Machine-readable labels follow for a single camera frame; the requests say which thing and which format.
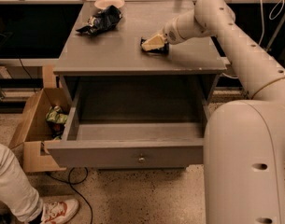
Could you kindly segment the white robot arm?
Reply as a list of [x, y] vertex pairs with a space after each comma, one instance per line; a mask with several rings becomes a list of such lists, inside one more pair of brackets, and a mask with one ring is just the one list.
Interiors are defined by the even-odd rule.
[[247, 99], [216, 109], [204, 138], [207, 224], [285, 224], [285, 69], [235, 23], [224, 0], [197, 0], [145, 51], [217, 38]]

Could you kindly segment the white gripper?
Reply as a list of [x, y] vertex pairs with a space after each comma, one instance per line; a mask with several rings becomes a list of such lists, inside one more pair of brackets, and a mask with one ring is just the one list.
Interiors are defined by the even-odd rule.
[[171, 45], [182, 43], [186, 40], [183, 36], [183, 31], [186, 28], [186, 23], [180, 17], [175, 17], [168, 21], [163, 28], [164, 35], [157, 34], [147, 38], [142, 42], [141, 48], [144, 51], [151, 51], [155, 49], [162, 49], [167, 42]]

